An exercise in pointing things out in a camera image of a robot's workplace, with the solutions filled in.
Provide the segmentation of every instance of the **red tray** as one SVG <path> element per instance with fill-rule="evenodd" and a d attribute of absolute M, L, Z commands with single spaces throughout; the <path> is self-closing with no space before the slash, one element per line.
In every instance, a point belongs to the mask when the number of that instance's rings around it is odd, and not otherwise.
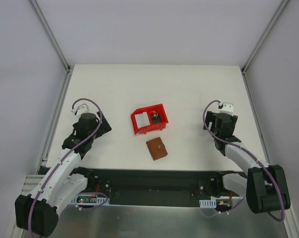
<path fill-rule="evenodd" d="M 147 113 L 150 125 L 138 128 L 135 115 L 141 114 L 141 113 Z M 156 113 L 159 113 L 159 116 L 161 119 L 161 122 L 159 122 L 159 123 L 153 123 L 151 120 L 151 116 Z M 130 115 L 130 118 L 131 118 L 131 122 L 133 123 L 135 135 L 137 133 L 146 134 L 147 132 L 153 131 L 153 130 L 163 130 L 164 128 L 166 128 L 166 124 L 168 123 L 167 115 L 166 115 L 163 104 L 157 104 L 157 105 L 153 105 L 153 106 L 149 106 L 149 107 L 145 107 L 145 108 L 138 108 Z"/>

